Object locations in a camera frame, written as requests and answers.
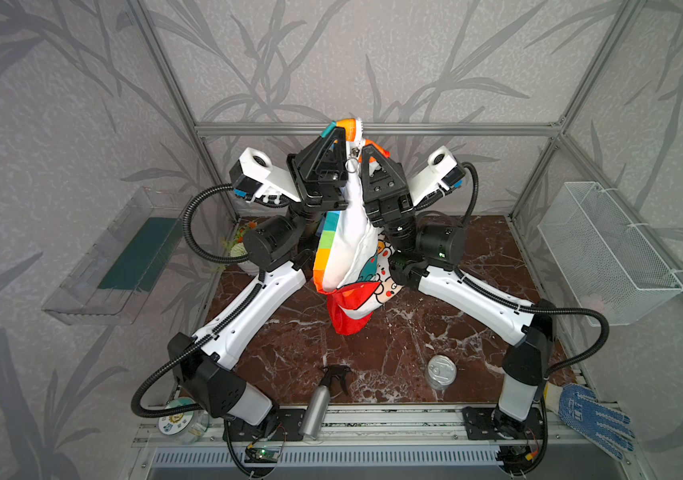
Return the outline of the red white rainbow kids jacket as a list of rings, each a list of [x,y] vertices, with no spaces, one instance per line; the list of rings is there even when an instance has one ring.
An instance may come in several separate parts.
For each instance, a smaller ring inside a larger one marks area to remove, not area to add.
[[[313,267],[317,292],[327,298],[333,326],[340,335],[363,330],[373,312],[403,289],[389,272],[389,258],[395,249],[385,240],[383,230],[369,222],[363,207],[363,187],[359,177],[359,154],[368,145],[359,118],[339,120],[347,132],[353,151],[353,174],[341,190],[349,207],[326,214]]]

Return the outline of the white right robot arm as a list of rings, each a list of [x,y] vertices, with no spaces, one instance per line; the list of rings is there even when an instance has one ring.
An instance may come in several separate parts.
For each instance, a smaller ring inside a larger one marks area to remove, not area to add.
[[[395,250],[387,260],[395,284],[463,311],[509,345],[493,424],[497,430],[522,430],[545,385],[545,370],[553,351],[551,314],[555,309],[509,296],[461,271],[469,214],[451,225],[421,224],[417,220],[423,206],[437,193],[452,192],[465,178],[478,188],[477,169],[469,162],[457,163],[445,147],[431,154],[423,170],[423,184],[407,180],[401,164],[375,145],[361,150],[359,164],[367,217],[383,228]]]

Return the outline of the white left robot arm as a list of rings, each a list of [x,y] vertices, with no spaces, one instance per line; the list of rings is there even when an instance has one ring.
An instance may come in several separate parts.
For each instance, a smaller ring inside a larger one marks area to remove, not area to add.
[[[273,432],[276,402],[233,372],[251,340],[275,311],[308,281],[313,266],[320,281],[332,257],[334,231],[347,207],[343,186],[353,167],[347,162],[363,144],[363,128],[355,119],[331,123],[321,135],[279,168],[263,152],[247,149],[231,171],[231,181],[193,197],[183,212],[183,234],[193,252],[221,264],[249,261],[257,278],[213,321],[193,336],[177,335],[169,344],[170,370],[192,396],[193,409],[240,422],[260,435]],[[223,257],[207,252],[195,240],[192,220],[203,201],[224,192],[271,208],[285,208],[248,232],[244,254]]]

